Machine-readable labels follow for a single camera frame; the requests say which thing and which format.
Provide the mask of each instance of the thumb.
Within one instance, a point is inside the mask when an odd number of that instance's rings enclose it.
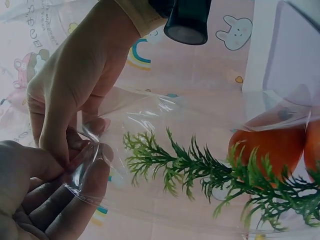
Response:
[[[56,159],[44,149],[23,146],[22,153],[25,156],[23,166],[28,172],[29,179],[38,178],[48,182],[64,171]]]

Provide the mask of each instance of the green plastic plant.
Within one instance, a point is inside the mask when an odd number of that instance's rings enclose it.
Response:
[[[195,136],[191,138],[190,147],[186,150],[173,140],[169,128],[167,128],[167,135],[175,155],[169,154],[159,146],[152,132],[135,135],[127,132],[123,136],[125,148],[132,151],[132,155],[127,158],[127,166],[133,173],[134,186],[139,186],[139,177],[143,176],[148,181],[152,170],[152,179],[154,179],[161,169],[164,191],[177,197],[178,186],[181,186],[181,190],[185,191],[188,198],[193,201],[195,199],[192,193],[194,182],[200,181],[202,192],[210,202],[213,189],[223,189],[223,186],[228,183],[228,194],[214,210],[215,218],[220,214],[223,206],[246,193],[252,196],[245,204],[241,215],[246,226],[250,223],[251,216],[261,210],[263,223],[269,222],[276,231],[285,231],[287,229],[281,226],[279,219],[281,214],[289,209],[301,215],[308,226],[320,226],[319,164],[317,172],[308,171],[314,179],[312,183],[301,177],[289,177],[287,167],[284,167],[282,179],[279,179],[272,172],[268,155],[261,159],[266,176],[261,173],[256,164],[257,148],[253,149],[248,165],[244,166],[241,162],[241,154],[235,159],[235,150],[238,146],[236,144],[226,159],[231,165],[227,167],[211,155],[207,146],[201,151]],[[302,195],[306,190],[313,190],[313,193]],[[275,199],[281,199],[282,202],[275,202]]]

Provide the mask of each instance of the cartoon print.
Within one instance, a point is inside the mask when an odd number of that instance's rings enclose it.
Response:
[[[163,26],[150,32],[150,34],[144,36],[143,38],[140,38],[130,48],[126,62],[134,68],[138,68],[138,69],[144,70],[144,71],[150,71],[151,70],[151,60],[139,55],[138,46],[141,43],[157,44],[157,43],[161,42],[162,37],[163,37]]]
[[[78,27],[78,24],[75,22],[72,22],[69,24],[68,33],[72,34],[73,31]]]
[[[177,98],[177,97],[179,97],[179,96],[178,96],[177,94],[175,94],[175,93],[168,93],[166,96],[169,97],[169,98]]]
[[[244,83],[244,79],[242,78],[242,76],[237,76],[235,78],[235,82],[238,84],[243,84]]]
[[[8,104],[15,110],[28,114],[26,90],[23,88],[15,89],[9,94],[9,96],[0,101],[1,108],[5,108],[5,106],[8,106]]]
[[[249,18],[236,19],[233,16],[226,15],[223,20],[230,26],[229,31],[219,30],[215,36],[224,42],[227,49],[231,51],[239,50],[250,39],[252,33],[252,21]]]
[[[16,89],[26,88],[31,79],[40,71],[49,59],[47,49],[41,49],[39,53],[28,53],[22,60],[14,60],[14,68],[18,71],[18,80],[13,82]]]

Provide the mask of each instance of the rainbow print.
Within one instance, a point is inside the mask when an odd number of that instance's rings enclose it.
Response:
[[[144,70],[150,71],[151,70],[151,60],[141,57],[138,54],[138,45],[140,43],[146,43],[148,40],[146,38],[140,38],[136,43],[130,48],[128,58],[126,60],[127,64],[130,66]]]
[[[105,220],[106,220],[107,213],[108,213],[108,209],[105,209],[105,208],[99,206],[95,210],[95,212],[91,218],[91,223],[93,223],[94,225],[96,225],[98,227],[102,227]]]

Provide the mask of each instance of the cartoon rabbit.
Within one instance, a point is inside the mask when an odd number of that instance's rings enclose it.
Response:
[[[216,37],[224,42],[227,49],[231,51],[239,50],[250,39],[252,33],[252,21],[249,18],[236,19],[233,16],[226,15],[223,20],[230,26],[228,32],[217,31]]]

